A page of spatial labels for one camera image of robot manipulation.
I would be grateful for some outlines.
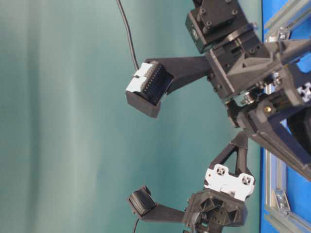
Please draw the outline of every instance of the screw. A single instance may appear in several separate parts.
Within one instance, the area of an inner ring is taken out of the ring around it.
[[[265,111],[266,113],[270,113],[270,112],[272,111],[272,108],[271,108],[270,106],[266,106],[266,107],[264,108],[264,111]]]
[[[200,9],[200,14],[201,14],[201,15],[205,15],[205,13],[206,13],[206,10],[205,10],[204,8],[201,8],[201,9]]]
[[[206,22],[206,25],[207,25],[208,27],[212,26],[212,24],[213,24],[212,21],[207,21],[207,22]]]
[[[232,13],[232,15],[236,16],[238,14],[238,11],[237,10],[233,10],[231,13]]]
[[[280,33],[280,39],[281,40],[285,40],[286,39],[286,35],[284,33]]]
[[[273,77],[276,79],[280,76],[280,74],[278,72],[273,73]]]

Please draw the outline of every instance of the green curtain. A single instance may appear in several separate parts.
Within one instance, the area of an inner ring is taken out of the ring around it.
[[[196,56],[190,0],[123,0],[138,62]],[[240,1],[261,26],[261,1]],[[238,132],[205,78],[168,96],[158,119],[126,103],[134,68],[114,0],[0,0],[0,232],[131,232],[126,198],[147,185],[183,210]],[[244,227],[259,231],[257,179]],[[138,233],[182,232],[140,222]]]

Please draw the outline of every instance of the wire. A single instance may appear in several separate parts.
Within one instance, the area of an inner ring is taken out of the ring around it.
[[[121,12],[121,15],[122,15],[124,24],[125,24],[125,29],[126,29],[126,32],[127,32],[128,44],[129,44],[129,46],[130,46],[130,50],[131,50],[131,54],[132,54],[132,59],[133,59],[134,67],[135,67],[136,70],[138,70],[138,63],[137,63],[137,59],[136,59],[136,55],[135,55],[135,50],[134,50],[134,46],[133,46],[133,40],[132,40],[131,30],[130,30],[130,27],[129,27],[129,25],[128,25],[128,21],[127,21],[127,18],[126,18],[124,9],[123,9],[123,7],[122,7],[121,1],[120,1],[120,0],[117,0],[117,4],[118,4],[118,7],[119,7],[119,9],[120,9],[120,12]]]
[[[133,229],[133,233],[135,233],[135,231],[136,231],[136,227],[137,227],[138,221],[139,221],[139,218],[138,218],[138,219],[136,220],[136,222],[135,222],[134,229]]]

